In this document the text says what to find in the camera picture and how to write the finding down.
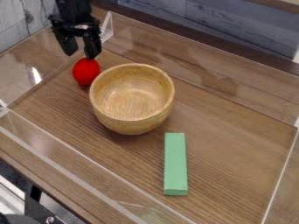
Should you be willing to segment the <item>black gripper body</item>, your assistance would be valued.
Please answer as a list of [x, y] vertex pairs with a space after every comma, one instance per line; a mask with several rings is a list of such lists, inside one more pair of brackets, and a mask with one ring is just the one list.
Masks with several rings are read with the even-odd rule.
[[59, 14], [49, 15], [51, 27], [56, 32], [66, 35], [82, 37], [86, 33], [100, 34], [99, 20], [92, 16], [82, 17], [79, 20], [68, 21]]

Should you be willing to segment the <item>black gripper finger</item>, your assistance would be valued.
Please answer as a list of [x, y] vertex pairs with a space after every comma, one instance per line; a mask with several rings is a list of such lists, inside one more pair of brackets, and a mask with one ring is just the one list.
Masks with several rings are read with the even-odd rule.
[[57, 29], [53, 29], [52, 31], [60, 44], [62, 50], [68, 56], [71, 56], [79, 50], [75, 37], [70, 35], [66, 31]]
[[83, 33], [84, 53], [88, 60], [94, 60], [102, 53], [100, 29], [87, 29]]

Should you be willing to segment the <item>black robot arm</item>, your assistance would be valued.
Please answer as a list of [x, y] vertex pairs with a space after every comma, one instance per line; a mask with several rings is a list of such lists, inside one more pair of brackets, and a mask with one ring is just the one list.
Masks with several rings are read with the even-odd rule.
[[78, 50], [76, 37], [83, 38], [84, 53], [94, 60], [102, 53], [100, 21], [91, 15], [90, 0], [55, 0], [57, 10], [49, 15], [51, 30], [60, 48], [71, 56]]

